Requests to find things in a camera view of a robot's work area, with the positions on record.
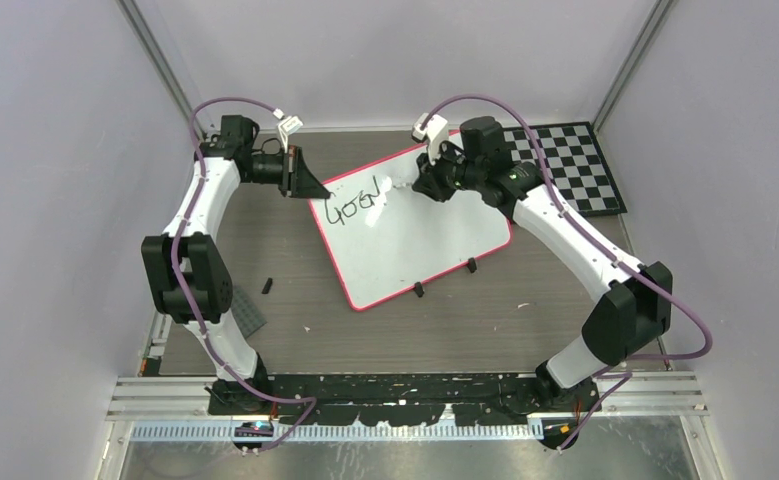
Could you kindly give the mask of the pink framed whiteboard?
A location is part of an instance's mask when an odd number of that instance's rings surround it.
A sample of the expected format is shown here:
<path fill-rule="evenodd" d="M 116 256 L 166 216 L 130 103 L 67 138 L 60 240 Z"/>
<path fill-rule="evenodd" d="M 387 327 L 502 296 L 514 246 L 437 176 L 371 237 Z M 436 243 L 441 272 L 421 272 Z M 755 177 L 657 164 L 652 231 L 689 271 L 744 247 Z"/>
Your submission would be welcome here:
<path fill-rule="evenodd" d="M 394 184 L 418 177 L 409 147 L 325 181 L 331 196 L 309 207 L 349 306 L 364 311 L 505 248 L 508 220 L 478 193 L 444 203 Z"/>

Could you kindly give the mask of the black marker cap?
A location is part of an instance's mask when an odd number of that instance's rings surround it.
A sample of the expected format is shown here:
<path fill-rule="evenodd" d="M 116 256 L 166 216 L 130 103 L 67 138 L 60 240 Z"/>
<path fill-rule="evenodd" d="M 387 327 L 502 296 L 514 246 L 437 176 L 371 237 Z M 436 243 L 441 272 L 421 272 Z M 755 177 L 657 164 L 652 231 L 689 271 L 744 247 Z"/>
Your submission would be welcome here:
<path fill-rule="evenodd" d="M 271 277 L 269 277 L 269 278 L 266 279 L 266 281 L 265 281 L 265 283 L 263 285 L 263 288 L 261 290 L 261 293 L 263 295 L 267 295 L 270 292 L 270 290 L 272 289 L 272 286 L 273 286 L 273 279 Z"/>

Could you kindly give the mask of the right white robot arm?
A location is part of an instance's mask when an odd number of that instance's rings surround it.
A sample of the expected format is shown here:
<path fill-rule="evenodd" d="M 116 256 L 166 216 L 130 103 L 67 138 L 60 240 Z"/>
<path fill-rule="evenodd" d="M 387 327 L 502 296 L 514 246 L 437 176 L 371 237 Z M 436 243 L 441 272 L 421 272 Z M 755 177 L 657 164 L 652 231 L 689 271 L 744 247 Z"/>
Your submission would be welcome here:
<path fill-rule="evenodd" d="M 500 122 L 491 116 L 461 124 L 449 139 L 446 120 L 423 114 L 412 128 L 425 151 L 413 190 L 437 202 L 474 191 L 513 224 L 539 239 L 577 277 L 595 305 L 578 337 L 540 364 L 532 402 L 561 410 L 592 375 L 615 367 L 666 333 L 673 277 L 620 250 L 572 209 L 536 164 L 512 158 Z"/>

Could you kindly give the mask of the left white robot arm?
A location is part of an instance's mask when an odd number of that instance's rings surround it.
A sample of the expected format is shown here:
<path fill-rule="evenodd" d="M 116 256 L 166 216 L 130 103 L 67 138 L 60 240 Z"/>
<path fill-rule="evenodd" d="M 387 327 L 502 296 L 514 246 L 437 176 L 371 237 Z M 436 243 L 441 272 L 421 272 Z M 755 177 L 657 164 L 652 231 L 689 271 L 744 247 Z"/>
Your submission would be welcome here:
<path fill-rule="evenodd" d="M 233 397 L 249 414 L 263 412 L 274 398 L 262 359 L 232 311 L 234 284 L 216 245 L 223 215 L 242 184 L 274 185 L 287 198 L 330 196 L 307 167 L 301 147 L 289 142 L 303 125 L 300 118 L 274 115 L 279 145 L 274 152 L 256 146 L 259 126 L 241 115 L 224 116 L 218 133 L 195 140 L 193 179 L 178 213 L 161 234 L 141 244 L 156 310 L 202 345 L 216 369 L 212 393 L 223 401 Z"/>

